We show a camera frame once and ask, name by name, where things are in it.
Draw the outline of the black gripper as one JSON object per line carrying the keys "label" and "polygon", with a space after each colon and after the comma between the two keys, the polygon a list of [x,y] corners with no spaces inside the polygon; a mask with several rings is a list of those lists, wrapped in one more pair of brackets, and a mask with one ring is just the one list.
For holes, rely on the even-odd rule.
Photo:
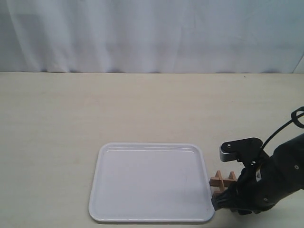
{"label": "black gripper", "polygon": [[[222,162],[237,161],[249,166],[259,154],[263,142],[246,138],[224,142],[219,148]],[[267,211],[273,207],[273,159],[269,157],[258,166],[244,168],[237,181],[236,190],[225,190],[211,199],[215,211],[229,209],[239,214]]]}

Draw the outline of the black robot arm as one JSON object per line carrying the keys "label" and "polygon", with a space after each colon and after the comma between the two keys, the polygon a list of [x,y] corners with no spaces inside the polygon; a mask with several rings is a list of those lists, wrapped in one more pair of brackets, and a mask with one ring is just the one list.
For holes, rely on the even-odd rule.
{"label": "black robot arm", "polygon": [[247,138],[220,146],[222,162],[241,162],[244,168],[236,182],[212,198],[215,210],[258,214],[304,188],[304,136],[279,145],[272,156],[264,152],[262,144],[258,138]]}

